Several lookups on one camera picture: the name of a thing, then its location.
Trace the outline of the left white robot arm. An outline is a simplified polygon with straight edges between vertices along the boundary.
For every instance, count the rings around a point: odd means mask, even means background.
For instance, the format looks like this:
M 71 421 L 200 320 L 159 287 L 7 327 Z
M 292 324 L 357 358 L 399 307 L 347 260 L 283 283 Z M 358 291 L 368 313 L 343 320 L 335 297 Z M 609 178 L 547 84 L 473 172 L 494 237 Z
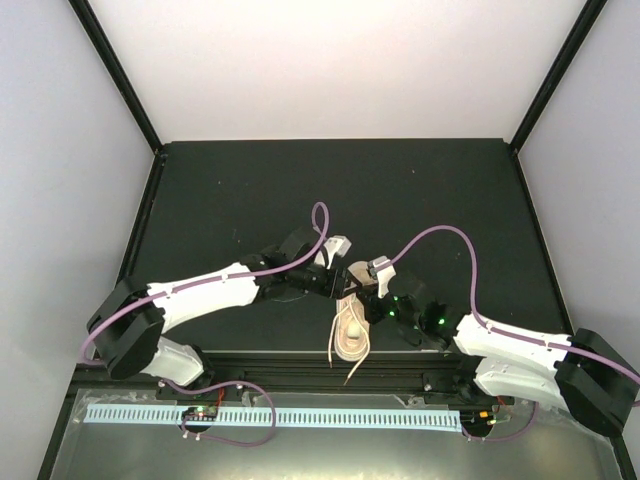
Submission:
M 209 274 L 167 283 L 125 278 L 89 320 L 90 340 L 112 379 L 143 373 L 173 382 L 193 399 L 205 398 L 215 376 L 201 350 L 168 339 L 167 332 L 291 290 L 334 299 L 348 309 L 355 293 L 370 282 L 365 262 L 341 264 L 350 247 L 344 236 L 325 238 L 317 229 L 301 228 L 281 244 Z

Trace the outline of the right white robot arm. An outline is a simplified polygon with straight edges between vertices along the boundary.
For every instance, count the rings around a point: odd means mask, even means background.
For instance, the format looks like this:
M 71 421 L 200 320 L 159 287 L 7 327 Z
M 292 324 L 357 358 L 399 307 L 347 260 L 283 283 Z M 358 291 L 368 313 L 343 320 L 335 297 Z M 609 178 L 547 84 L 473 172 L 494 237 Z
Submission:
M 573 335 L 514 327 L 441 303 L 414 276 L 359 288 L 372 323 L 395 322 L 406 341 L 470 357 L 454 379 L 457 396 L 518 397 L 568 412 L 592 432 L 622 434 L 639 393 L 639 374 L 598 333 Z

